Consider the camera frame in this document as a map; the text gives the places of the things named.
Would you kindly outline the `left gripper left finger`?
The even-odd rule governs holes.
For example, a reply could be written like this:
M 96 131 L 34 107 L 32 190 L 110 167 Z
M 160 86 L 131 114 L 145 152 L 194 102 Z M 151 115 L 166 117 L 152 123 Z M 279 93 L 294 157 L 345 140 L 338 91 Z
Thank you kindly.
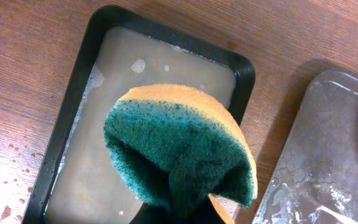
M 163 207 L 143 203 L 130 224 L 167 224 L 168 215 Z

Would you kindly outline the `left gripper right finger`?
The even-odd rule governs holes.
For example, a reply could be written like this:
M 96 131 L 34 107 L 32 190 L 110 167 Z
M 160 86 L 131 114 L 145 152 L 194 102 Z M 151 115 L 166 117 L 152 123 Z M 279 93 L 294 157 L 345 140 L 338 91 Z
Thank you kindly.
M 208 195 L 197 208 L 197 223 L 199 224 L 225 224 L 222 215 L 217 211 L 217 206 L 214 206 L 212 195 Z

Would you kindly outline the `green yellow sponge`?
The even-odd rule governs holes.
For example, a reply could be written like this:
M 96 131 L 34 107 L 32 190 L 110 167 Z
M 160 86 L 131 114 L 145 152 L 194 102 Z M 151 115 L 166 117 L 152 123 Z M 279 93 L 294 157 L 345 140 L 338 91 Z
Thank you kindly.
M 197 223 L 198 205 L 212 195 L 249 207 L 257 169 L 245 137 L 214 97 L 185 85 L 130 89 L 104 122 L 113 166 L 143 202 L 163 207 L 170 223 Z

